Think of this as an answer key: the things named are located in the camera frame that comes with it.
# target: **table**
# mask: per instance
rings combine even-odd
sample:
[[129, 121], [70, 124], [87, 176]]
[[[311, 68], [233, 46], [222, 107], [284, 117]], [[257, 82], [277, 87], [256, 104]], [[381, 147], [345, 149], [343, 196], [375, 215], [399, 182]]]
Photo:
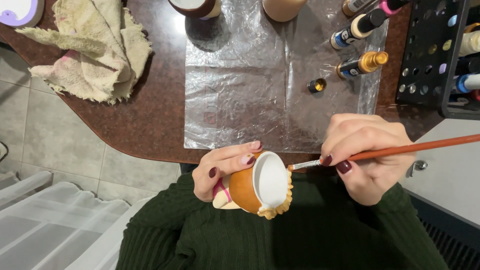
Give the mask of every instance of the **table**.
[[[37, 25], [57, 29], [51, 7], [45, 0], [44, 16]], [[208, 150], [184, 149], [185, 25], [168, 1], [129, 0], [127, 7], [148, 32], [155, 54], [127, 102], [113, 106], [60, 95], [70, 108], [108, 145], [143, 159], [198, 163]], [[385, 51], [389, 62], [382, 68], [376, 114], [402, 122], [410, 139], [417, 140], [442, 118], [434, 110], [395, 105], [411, 4], [390, 18]], [[0, 25], [2, 36], [31, 66], [52, 65], [65, 52], [41, 45]], [[318, 154], [280, 153], [286, 164], [317, 159]]]

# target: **paintbrush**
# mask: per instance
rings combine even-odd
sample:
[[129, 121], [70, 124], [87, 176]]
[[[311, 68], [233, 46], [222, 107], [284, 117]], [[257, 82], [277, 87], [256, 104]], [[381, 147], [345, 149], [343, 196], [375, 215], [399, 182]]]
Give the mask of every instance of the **paintbrush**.
[[[386, 148], [386, 149], [377, 150], [377, 151], [366, 151], [366, 152], [355, 154], [349, 157], [347, 160], [355, 161], [355, 160], [372, 159], [372, 158], [405, 154], [405, 153], [411, 153], [411, 152], [440, 148], [440, 147], [468, 144], [468, 143], [473, 143], [478, 141], [480, 141], [480, 134], [445, 139], [445, 140], [438, 140], [433, 142], [419, 143], [419, 144], [413, 144], [413, 145], [406, 145], [406, 146], [400, 146], [400, 147], [391, 147], [391, 148]], [[312, 160], [304, 163], [288, 165], [287, 169], [291, 172], [291, 171], [302, 169], [302, 168], [318, 166], [318, 165], [321, 165], [322, 162], [323, 162], [323, 159], [322, 157], [320, 157], [319, 160]]]

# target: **clear plastic wrap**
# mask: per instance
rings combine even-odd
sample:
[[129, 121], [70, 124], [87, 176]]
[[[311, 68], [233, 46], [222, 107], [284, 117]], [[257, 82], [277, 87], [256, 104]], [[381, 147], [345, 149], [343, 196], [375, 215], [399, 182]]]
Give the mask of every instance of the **clear plastic wrap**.
[[[373, 114], [380, 69], [342, 80], [336, 66], [383, 50], [387, 24], [343, 50], [334, 31], [351, 22], [337, 0], [309, 0], [290, 22], [267, 18], [261, 0], [222, 0], [218, 18], [186, 19], [185, 148], [261, 140], [275, 152], [318, 153], [335, 113]], [[324, 91], [307, 84], [324, 78]]]

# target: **black plastic crate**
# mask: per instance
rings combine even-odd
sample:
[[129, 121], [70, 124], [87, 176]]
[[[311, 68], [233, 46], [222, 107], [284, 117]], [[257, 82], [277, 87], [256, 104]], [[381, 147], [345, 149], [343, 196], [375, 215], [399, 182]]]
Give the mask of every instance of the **black plastic crate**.
[[[446, 118], [480, 120], [480, 102], [463, 107], [448, 104], [469, 2], [413, 0], [397, 103], [437, 109]], [[449, 26], [454, 16], [456, 23]]]

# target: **hand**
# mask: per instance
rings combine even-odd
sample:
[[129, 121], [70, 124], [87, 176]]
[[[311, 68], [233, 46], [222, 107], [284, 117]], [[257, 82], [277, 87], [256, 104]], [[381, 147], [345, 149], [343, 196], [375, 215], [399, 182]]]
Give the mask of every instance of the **hand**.
[[214, 149], [200, 160], [193, 170], [195, 182], [193, 193], [204, 202], [213, 200], [213, 187], [220, 177], [248, 169], [255, 163], [252, 153], [262, 151], [262, 142], [254, 141], [242, 145]]
[[347, 161], [362, 151], [413, 144], [401, 123], [389, 123], [377, 115], [335, 114], [322, 145], [324, 166], [336, 166], [348, 194], [360, 204], [377, 204], [382, 195], [415, 161], [416, 153]]

